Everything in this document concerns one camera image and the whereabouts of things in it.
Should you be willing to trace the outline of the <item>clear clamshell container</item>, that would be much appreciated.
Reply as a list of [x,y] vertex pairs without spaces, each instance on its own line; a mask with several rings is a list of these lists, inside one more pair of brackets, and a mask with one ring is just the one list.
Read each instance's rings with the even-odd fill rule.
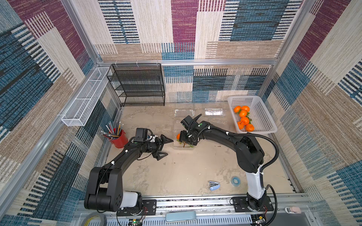
[[210,117],[224,117],[222,108],[205,108],[205,115]]
[[233,120],[227,117],[212,117],[210,123],[229,132],[236,132]]
[[187,143],[179,142],[177,139],[177,135],[180,134],[181,131],[184,131],[185,127],[181,124],[181,120],[175,120],[173,124],[173,146],[175,149],[186,149],[192,150],[195,148],[193,145],[189,145]]
[[193,109],[175,109],[174,117],[176,118],[185,118],[187,116],[194,117],[195,111]]

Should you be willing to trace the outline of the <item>clear clamshell container back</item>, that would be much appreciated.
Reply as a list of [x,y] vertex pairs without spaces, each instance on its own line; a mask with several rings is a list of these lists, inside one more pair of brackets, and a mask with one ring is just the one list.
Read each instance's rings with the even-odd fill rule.
[[224,117],[222,108],[205,108],[205,115],[210,117]]

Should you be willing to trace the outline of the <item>orange pair with leaves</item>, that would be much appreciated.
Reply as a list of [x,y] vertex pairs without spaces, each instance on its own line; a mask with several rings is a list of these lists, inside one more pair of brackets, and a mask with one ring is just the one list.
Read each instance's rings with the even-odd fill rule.
[[242,110],[244,110],[244,111],[246,111],[248,113],[250,111],[250,108],[248,106],[246,106],[246,105],[244,105],[244,106],[236,106],[233,111],[234,111],[234,113],[240,113]]

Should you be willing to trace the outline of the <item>white plastic perforated basket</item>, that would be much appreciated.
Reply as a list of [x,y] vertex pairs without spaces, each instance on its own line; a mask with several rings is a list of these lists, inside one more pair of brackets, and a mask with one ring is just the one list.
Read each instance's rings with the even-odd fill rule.
[[236,128],[236,132],[239,134],[246,133],[246,129],[239,129],[238,122],[240,121],[239,113],[234,111],[237,106],[247,106],[250,108],[248,117],[251,119],[251,124],[254,126],[252,133],[257,134],[272,134],[278,131],[278,128],[266,108],[264,102],[259,96],[252,95],[241,95],[241,96],[230,96],[227,98],[229,108],[232,111],[232,118]]

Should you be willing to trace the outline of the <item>clear clamshell container front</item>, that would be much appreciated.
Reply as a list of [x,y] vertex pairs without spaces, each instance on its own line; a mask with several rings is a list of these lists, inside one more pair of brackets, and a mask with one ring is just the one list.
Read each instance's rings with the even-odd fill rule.
[[173,146],[175,149],[186,149],[192,150],[195,148],[193,145],[189,145],[187,143],[179,142],[177,139],[177,135],[180,134],[181,131],[184,131],[185,127],[181,124],[181,120],[175,120],[173,124]]

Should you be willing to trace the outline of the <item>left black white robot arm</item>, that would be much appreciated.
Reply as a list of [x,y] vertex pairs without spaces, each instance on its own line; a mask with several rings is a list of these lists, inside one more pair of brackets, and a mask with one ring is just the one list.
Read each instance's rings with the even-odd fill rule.
[[163,134],[158,137],[150,129],[137,128],[135,136],[118,156],[90,171],[84,207],[100,213],[118,210],[141,213],[144,209],[141,193],[123,190],[123,174],[134,161],[141,160],[143,153],[149,153],[158,161],[166,157],[168,153],[162,151],[163,146],[172,142]]

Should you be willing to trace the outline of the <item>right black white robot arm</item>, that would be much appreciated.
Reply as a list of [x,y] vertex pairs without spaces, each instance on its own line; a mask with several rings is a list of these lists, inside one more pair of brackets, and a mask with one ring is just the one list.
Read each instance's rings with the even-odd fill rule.
[[252,211],[261,210],[266,199],[261,173],[265,153],[256,138],[223,130],[206,121],[198,123],[197,119],[187,116],[181,121],[185,130],[180,132],[179,141],[196,146],[200,140],[206,139],[232,149],[239,167],[246,173],[248,208]]

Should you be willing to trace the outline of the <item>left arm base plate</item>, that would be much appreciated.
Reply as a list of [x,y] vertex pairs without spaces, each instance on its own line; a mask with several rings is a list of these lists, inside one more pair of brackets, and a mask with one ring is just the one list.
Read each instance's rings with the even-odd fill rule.
[[138,202],[135,207],[120,208],[117,211],[118,217],[135,216],[140,217],[143,215],[154,216],[156,214],[157,200],[146,199]]

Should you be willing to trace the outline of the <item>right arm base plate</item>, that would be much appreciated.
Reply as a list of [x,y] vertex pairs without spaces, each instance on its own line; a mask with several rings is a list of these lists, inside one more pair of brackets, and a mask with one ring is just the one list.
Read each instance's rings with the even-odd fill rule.
[[255,199],[249,196],[237,196],[231,198],[231,204],[235,212],[265,212],[274,211],[269,196],[263,196],[261,199]]

